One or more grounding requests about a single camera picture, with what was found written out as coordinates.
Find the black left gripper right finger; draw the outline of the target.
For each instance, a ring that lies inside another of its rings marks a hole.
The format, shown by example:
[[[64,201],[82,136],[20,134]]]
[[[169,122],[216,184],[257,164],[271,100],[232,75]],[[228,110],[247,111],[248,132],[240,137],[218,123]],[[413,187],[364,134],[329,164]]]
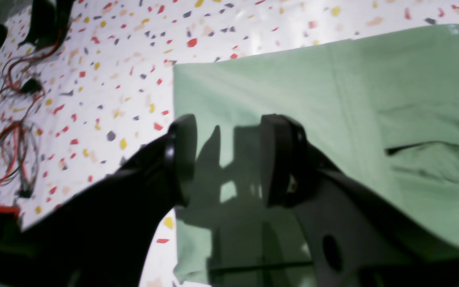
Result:
[[[299,122],[261,117],[260,173],[266,205],[295,214],[317,286],[459,287],[459,248],[346,176]]]

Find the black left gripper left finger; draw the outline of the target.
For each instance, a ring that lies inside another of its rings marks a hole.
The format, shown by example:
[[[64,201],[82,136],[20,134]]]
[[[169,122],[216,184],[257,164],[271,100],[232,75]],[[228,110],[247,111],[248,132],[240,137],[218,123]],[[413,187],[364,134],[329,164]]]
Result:
[[[188,204],[196,149],[196,118],[186,114],[26,230],[14,220],[0,224],[0,284],[137,287],[162,218]]]

